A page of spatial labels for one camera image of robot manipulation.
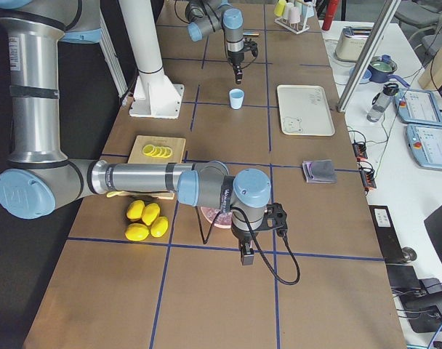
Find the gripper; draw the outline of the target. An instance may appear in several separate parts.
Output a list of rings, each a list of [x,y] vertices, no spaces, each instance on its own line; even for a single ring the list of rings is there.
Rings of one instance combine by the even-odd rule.
[[[249,229],[241,230],[235,225],[231,226],[233,235],[238,239],[238,246],[240,251],[240,260],[242,265],[252,265],[254,262],[254,250],[252,247],[253,236],[257,237],[258,232],[250,232]]]
[[[243,70],[241,65],[244,61],[244,50],[241,49],[240,51],[237,52],[228,50],[227,55],[228,55],[228,62],[233,66],[235,83],[238,84],[238,80],[243,79]]]

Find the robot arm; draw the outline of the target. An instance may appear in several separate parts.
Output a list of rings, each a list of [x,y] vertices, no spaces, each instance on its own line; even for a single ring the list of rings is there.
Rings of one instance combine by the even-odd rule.
[[[0,17],[7,11],[0,9]],[[205,102],[230,75],[220,57],[220,37],[212,35],[200,44],[190,43],[183,28],[171,31],[167,23],[159,26],[164,63],[173,78],[191,86],[201,85]],[[0,171],[4,157],[14,144],[8,96],[8,34],[0,23]],[[100,153],[115,159],[126,155],[138,133],[180,135],[185,130],[175,121],[118,116],[118,104],[111,99],[113,88],[103,56],[97,46],[60,45],[60,78],[64,89],[61,107],[65,150],[75,158]],[[77,210],[76,204],[39,220],[21,220],[0,206],[0,261],[28,258],[38,265],[50,265],[57,258],[60,239],[65,235]]]
[[[218,31],[224,34],[225,54],[233,68],[235,83],[241,84],[246,44],[244,43],[244,19],[241,10],[229,1],[189,1],[185,18],[190,39],[194,42]]]

